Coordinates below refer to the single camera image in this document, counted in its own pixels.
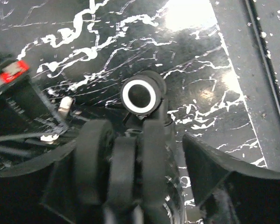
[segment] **white ring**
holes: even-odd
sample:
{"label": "white ring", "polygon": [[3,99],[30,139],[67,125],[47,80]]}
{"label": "white ring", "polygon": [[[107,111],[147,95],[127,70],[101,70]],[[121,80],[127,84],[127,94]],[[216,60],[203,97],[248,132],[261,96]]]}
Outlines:
{"label": "white ring", "polygon": [[[131,102],[131,100],[129,98],[129,91],[134,85],[142,85],[148,90],[149,95],[150,95],[150,102],[146,107],[143,107],[143,108],[137,107]],[[126,104],[126,106],[131,111],[133,111],[135,113],[147,113],[148,111],[153,109],[153,107],[156,103],[157,96],[155,94],[154,88],[148,82],[146,82],[144,80],[140,80],[140,79],[135,79],[135,80],[132,80],[131,82],[127,83],[125,85],[125,87],[123,88],[122,99],[123,99],[124,103]]]}

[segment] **wire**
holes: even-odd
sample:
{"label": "wire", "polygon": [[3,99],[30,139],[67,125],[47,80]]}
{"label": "wire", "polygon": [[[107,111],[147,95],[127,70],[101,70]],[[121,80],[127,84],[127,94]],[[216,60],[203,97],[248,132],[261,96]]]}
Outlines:
{"label": "wire", "polygon": [[46,142],[42,142],[42,141],[34,140],[34,139],[27,139],[20,143],[26,143],[26,144],[30,144],[30,145],[34,145],[34,146],[41,146],[41,147],[46,147],[46,148],[56,148],[56,145],[51,145]]}
{"label": "wire", "polygon": [[25,133],[25,134],[4,135],[4,136],[0,136],[0,142],[17,140],[17,139],[40,138],[43,135],[55,135],[55,133],[43,132],[43,133]]}
{"label": "wire", "polygon": [[19,156],[23,158],[29,158],[29,159],[35,155],[35,153],[32,151],[21,150],[17,148],[2,147],[2,146],[0,146],[0,153]]}

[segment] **black marble surface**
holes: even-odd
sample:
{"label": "black marble surface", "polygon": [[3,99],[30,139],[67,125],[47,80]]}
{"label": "black marble surface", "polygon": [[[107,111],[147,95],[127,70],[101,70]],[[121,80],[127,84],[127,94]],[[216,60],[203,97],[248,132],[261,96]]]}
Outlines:
{"label": "black marble surface", "polygon": [[160,73],[177,126],[188,208],[195,204],[184,133],[267,167],[207,0],[0,0],[0,50],[26,60],[51,100],[71,96],[76,104],[121,107],[127,78],[147,69]]}

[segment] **red sticker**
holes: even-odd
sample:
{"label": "red sticker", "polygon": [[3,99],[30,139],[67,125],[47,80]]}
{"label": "red sticker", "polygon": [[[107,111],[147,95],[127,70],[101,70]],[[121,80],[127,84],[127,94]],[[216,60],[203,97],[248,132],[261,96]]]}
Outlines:
{"label": "red sticker", "polygon": [[28,71],[29,66],[24,62],[24,61],[18,61],[15,62],[18,64],[18,67],[21,68],[21,71],[14,74],[14,75],[10,75],[8,73],[2,73],[0,75],[0,78],[5,82],[5,83],[10,83],[12,81],[14,81],[17,77],[19,77],[20,75],[22,75],[24,72]]}

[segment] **black rubber roller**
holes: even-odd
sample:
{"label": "black rubber roller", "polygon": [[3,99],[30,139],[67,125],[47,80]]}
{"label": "black rubber roller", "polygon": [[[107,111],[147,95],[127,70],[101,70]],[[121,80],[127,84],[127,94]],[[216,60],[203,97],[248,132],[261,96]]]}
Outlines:
{"label": "black rubber roller", "polygon": [[167,196],[164,124],[146,120],[143,124],[142,196],[144,207],[159,207]]}
{"label": "black rubber roller", "polygon": [[146,71],[139,72],[138,75],[148,76],[148,77],[152,78],[159,86],[161,93],[162,93],[162,97],[164,97],[166,95],[167,85],[166,85],[165,80],[159,73],[156,73],[155,71],[146,70]]}
{"label": "black rubber roller", "polygon": [[118,137],[112,153],[107,203],[117,212],[133,205],[136,139]]}
{"label": "black rubber roller", "polygon": [[162,92],[157,82],[146,75],[128,79],[121,88],[124,107],[135,115],[149,115],[161,103]]}
{"label": "black rubber roller", "polygon": [[108,120],[87,122],[77,137],[73,178],[80,203],[100,205],[105,202],[109,179],[107,157],[112,154],[115,134]]}

